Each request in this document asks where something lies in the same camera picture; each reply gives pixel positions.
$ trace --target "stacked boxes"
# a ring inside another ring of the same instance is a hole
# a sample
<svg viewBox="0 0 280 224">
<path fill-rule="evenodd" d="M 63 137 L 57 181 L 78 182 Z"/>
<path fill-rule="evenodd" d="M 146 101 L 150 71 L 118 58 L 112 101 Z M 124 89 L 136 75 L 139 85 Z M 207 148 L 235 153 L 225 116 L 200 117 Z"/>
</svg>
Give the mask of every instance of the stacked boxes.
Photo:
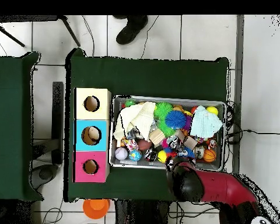
<svg viewBox="0 0 280 224">
<path fill-rule="evenodd" d="M 75 88 L 73 182 L 106 182 L 110 100 L 107 89 Z"/>
</svg>

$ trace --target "green spiky ball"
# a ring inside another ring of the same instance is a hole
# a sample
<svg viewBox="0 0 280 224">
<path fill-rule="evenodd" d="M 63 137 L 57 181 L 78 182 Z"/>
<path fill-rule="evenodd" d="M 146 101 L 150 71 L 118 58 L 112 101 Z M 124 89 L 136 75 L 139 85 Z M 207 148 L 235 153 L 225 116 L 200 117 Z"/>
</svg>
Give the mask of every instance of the green spiky ball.
<svg viewBox="0 0 280 224">
<path fill-rule="evenodd" d="M 125 102 L 125 107 L 130 107 L 132 105 L 136 105 L 136 102 L 134 102 L 133 100 L 127 100 Z"/>
<path fill-rule="evenodd" d="M 165 137 L 168 138 L 169 136 L 174 135 L 175 129 L 171 129 L 165 123 L 165 120 L 161 120 L 157 127 L 164 133 Z"/>
<path fill-rule="evenodd" d="M 156 108 L 153 112 L 155 117 L 157 117 L 159 120 L 164 120 L 167 116 L 167 114 L 172 111 L 172 105 L 167 102 L 159 102 L 156 104 Z"/>
</svg>

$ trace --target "light blue cloth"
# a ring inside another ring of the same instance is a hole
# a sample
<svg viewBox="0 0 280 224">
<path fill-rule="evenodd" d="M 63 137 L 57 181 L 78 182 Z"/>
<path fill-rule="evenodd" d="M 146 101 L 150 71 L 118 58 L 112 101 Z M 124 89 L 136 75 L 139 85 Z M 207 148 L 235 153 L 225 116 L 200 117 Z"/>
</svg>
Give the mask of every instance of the light blue cloth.
<svg viewBox="0 0 280 224">
<path fill-rule="evenodd" d="M 192 120 L 191 136 L 200 138 L 212 138 L 223 125 L 218 116 L 208 112 L 204 107 L 199 106 L 195 110 L 195 115 Z"/>
</svg>

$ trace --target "yellow box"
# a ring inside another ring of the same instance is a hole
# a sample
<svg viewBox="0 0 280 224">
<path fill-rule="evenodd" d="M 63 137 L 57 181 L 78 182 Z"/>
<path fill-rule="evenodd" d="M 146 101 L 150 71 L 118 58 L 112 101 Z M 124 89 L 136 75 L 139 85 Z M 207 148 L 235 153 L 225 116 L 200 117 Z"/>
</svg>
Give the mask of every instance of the yellow box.
<svg viewBox="0 0 280 224">
<path fill-rule="evenodd" d="M 76 88 L 78 120 L 109 120 L 111 93 L 108 89 Z"/>
</svg>

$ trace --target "pink box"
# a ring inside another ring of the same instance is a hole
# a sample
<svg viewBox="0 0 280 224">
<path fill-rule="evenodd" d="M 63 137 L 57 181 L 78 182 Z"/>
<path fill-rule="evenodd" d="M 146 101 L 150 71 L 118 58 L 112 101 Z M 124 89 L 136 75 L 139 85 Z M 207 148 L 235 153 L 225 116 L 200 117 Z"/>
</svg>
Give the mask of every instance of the pink box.
<svg viewBox="0 0 280 224">
<path fill-rule="evenodd" d="M 77 151 L 75 162 L 75 179 L 73 182 L 104 183 L 109 174 L 106 151 Z M 87 160 L 97 163 L 97 172 L 89 174 L 84 171 L 83 165 Z"/>
</svg>

